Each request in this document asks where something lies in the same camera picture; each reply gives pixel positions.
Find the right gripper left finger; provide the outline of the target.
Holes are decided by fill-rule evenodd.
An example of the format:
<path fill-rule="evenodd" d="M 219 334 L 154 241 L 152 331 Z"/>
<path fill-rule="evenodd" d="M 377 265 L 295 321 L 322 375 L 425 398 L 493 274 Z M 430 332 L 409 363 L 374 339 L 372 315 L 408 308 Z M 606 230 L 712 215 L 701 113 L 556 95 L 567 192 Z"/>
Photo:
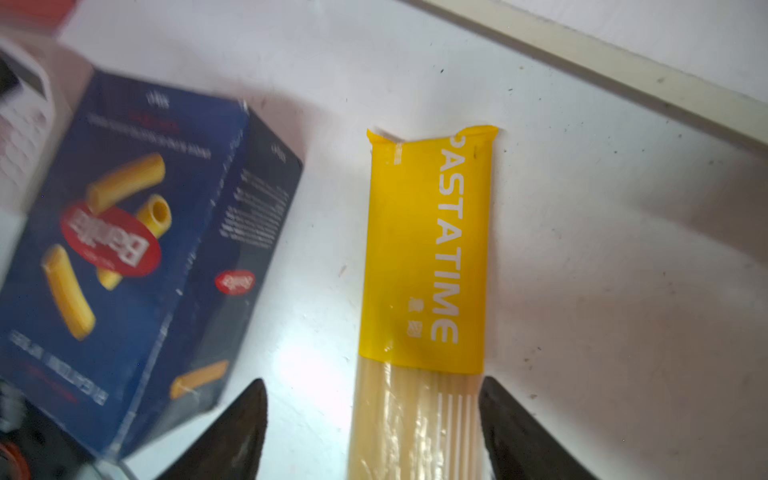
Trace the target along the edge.
<path fill-rule="evenodd" d="M 265 441 L 267 416 L 266 385 L 256 379 L 160 477 L 254 479 Z"/>

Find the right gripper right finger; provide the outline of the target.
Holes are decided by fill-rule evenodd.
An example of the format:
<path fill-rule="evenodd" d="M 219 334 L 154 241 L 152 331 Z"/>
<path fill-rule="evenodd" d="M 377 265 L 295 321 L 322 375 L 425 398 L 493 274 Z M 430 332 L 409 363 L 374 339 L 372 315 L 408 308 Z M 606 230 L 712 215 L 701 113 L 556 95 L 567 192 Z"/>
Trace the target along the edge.
<path fill-rule="evenodd" d="M 483 379 L 478 405 L 496 479 L 595 480 L 495 378 Z"/>

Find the yellow Pastatime bag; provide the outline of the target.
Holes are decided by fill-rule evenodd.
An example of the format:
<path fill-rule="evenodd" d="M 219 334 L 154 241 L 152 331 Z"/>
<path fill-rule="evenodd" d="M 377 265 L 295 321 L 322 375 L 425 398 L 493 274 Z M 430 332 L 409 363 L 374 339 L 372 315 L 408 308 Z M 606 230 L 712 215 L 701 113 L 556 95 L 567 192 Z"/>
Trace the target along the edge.
<path fill-rule="evenodd" d="M 370 133 L 351 479 L 479 479 L 494 126 Z"/>

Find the blue Barilla rigatoni box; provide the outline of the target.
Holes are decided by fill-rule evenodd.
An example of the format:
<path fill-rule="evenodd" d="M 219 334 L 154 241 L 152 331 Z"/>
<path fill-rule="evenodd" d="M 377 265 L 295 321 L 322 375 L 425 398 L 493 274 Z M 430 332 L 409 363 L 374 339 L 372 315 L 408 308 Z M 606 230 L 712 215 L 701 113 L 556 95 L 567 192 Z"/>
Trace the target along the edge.
<path fill-rule="evenodd" d="M 94 73 L 1 290 L 1 376 L 92 455 L 212 409 L 303 160 L 244 102 Z"/>

